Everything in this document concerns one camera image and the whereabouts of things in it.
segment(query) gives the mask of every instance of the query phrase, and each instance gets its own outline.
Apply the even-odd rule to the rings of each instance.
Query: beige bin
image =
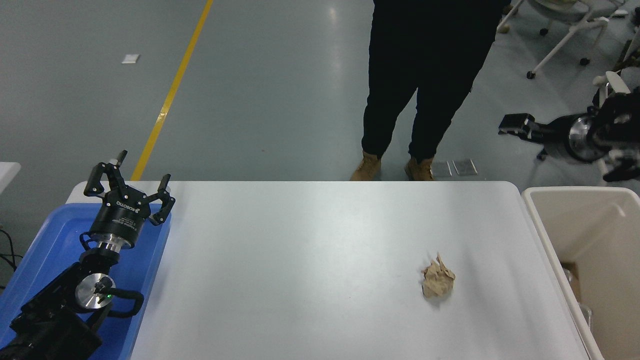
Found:
[[[562,186],[522,193],[592,359],[640,359],[640,199],[622,188]],[[576,263],[582,315],[560,261]]]

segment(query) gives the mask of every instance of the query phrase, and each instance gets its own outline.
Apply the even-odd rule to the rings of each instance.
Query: tan boot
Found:
[[[380,171],[382,161],[377,155],[362,152],[362,161],[358,168],[353,172],[350,181],[371,181],[373,177]]]
[[[411,180],[415,181],[433,181],[431,175],[431,163],[433,158],[424,159],[419,164],[418,161],[412,156],[411,160],[404,167],[404,172]]]

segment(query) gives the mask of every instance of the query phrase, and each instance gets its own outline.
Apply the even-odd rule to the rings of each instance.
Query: blue tray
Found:
[[[159,204],[151,204],[151,211],[156,212],[159,207]],[[49,214],[6,290],[0,295],[0,347],[15,337],[9,324],[20,313],[20,307],[60,272],[78,261],[84,252],[78,237],[89,230],[99,209],[100,204],[67,204]],[[136,246],[120,252],[120,262],[111,268],[109,275],[118,288],[140,291],[145,302],[132,318],[107,318],[104,321],[98,330],[102,346],[93,353],[91,360],[127,360],[131,355],[169,235],[170,221],[171,215],[159,226],[153,226],[147,220]],[[113,309],[126,311],[131,305],[130,300],[115,299]]]

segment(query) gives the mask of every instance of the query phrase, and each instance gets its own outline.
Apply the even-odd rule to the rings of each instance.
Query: chair leg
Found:
[[[514,16],[514,14],[516,12],[518,12],[518,9],[519,9],[520,5],[522,5],[522,3],[524,3],[524,0],[518,0],[518,2],[513,7],[513,9],[511,9],[511,11],[502,19],[502,21],[500,21],[500,24],[498,24],[498,27],[495,29],[496,31],[500,31],[500,29],[502,29],[502,27],[507,23],[507,21],[512,16]]]
[[[587,56],[585,58],[580,59],[580,65],[586,66],[589,64],[591,55],[593,55],[593,51],[595,51],[596,46],[598,46],[598,43],[602,38],[602,35],[604,35],[604,32],[607,30],[607,25],[609,25],[607,21],[602,21],[602,25],[600,26],[600,32],[598,33],[596,40],[593,42],[593,46],[591,46],[591,50],[589,50],[589,53],[587,54]]]
[[[545,56],[545,58],[542,59],[542,61],[535,68],[533,68],[533,70],[531,70],[531,73],[535,74],[538,70],[540,70],[540,68],[544,66],[547,63],[547,61],[549,61],[549,59],[551,59],[553,55],[555,55],[558,52],[558,50],[560,50],[560,48],[564,46],[566,42],[569,41],[569,39],[571,39],[571,37],[573,37],[574,34],[575,34],[575,30],[570,29],[569,34],[567,34],[562,40],[560,40],[560,42],[556,45],[556,47],[554,47],[553,50],[551,50],[551,52],[548,53]]]

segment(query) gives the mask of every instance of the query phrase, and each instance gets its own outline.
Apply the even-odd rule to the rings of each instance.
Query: black pants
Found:
[[[385,153],[397,116],[417,89],[409,153],[432,158],[495,40],[505,1],[374,3],[362,149]]]

